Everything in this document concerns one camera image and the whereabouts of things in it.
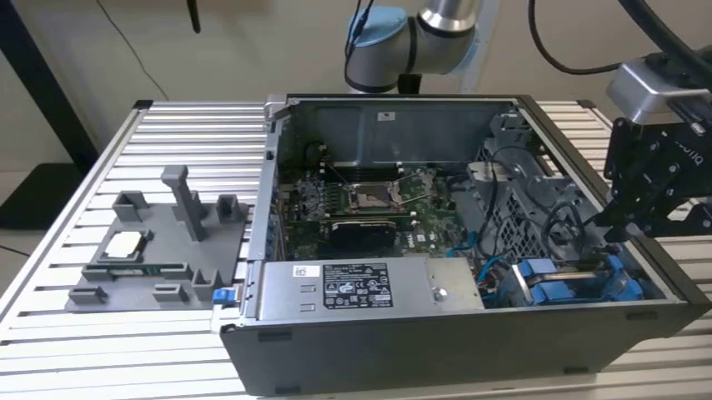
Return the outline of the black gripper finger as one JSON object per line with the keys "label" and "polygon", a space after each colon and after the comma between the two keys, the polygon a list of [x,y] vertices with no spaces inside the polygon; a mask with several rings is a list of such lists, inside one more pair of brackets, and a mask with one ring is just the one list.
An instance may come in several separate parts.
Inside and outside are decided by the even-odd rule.
{"label": "black gripper finger", "polygon": [[595,215],[595,226],[607,227],[606,242],[626,242],[637,231],[649,234],[658,221],[682,204],[670,185],[679,166],[655,168],[653,172],[615,167],[611,170],[610,201]]}
{"label": "black gripper finger", "polygon": [[[643,233],[650,238],[693,237],[710,234],[710,203],[691,197],[659,197],[649,204],[643,217]],[[687,214],[682,219],[671,219],[669,214],[679,207],[687,206]]]}

